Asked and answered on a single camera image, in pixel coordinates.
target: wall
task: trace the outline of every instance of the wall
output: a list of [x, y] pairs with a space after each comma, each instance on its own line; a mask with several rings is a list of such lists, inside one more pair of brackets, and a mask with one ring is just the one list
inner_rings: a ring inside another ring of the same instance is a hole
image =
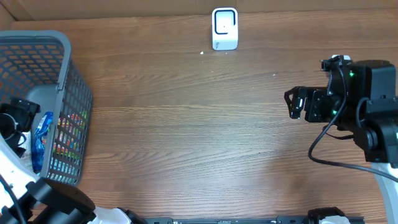
[[0, 4], [0, 30], [8, 30], [11, 28], [11, 23], [15, 20]]
[[0, 0], [19, 21], [398, 7], [396, 0]]

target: basket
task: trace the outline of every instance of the basket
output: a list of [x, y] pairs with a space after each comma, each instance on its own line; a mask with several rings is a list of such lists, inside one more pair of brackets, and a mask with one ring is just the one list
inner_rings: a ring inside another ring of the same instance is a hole
[[53, 112], [40, 176], [76, 185], [83, 167], [93, 97], [70, 56], [70, 42], [60, 32], [0, 32], [0, 101], [9, 103], [10, 97], [16, 96], [40, 105], [32, 124], [32, 139], [44, 113]]

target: wooden table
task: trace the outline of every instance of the wooden table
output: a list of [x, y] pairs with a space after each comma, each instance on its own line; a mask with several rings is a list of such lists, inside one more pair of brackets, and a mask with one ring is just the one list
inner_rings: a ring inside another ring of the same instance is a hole
[[[398, 10], [239, 15], [237, 50], [211, 48], [210, 16], [15, 22], [55, 29], [94, 94], [81, 188], [144, 217], [259, 218], [337, 206], [386, 216], [373, 175], [307, 158], [323, 124], [289, 118], [283, 94], [325, 86], [320, 59], [398, 64]], [[352, 141], [315, 155], [366, 165]]]

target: white rectangular object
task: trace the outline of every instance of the white rectangular object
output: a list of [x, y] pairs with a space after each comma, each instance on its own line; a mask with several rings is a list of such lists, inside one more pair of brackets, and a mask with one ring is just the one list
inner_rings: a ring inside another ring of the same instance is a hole
[[211, 14], [214, 50], [238, 47], [238, 12], [232, 7], [217, 8]]

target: blue plastic package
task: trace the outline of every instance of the blue plastic package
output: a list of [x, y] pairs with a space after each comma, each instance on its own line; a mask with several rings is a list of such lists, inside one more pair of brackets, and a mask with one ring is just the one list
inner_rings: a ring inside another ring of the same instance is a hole
[[44, 151], [47, 142], [47, 133], [52, 122], [53, 113], [48, 111], [44, 114], [35, 130], [32, 145], [32, 166], [35, 173], [39, 173], [43, 167]]

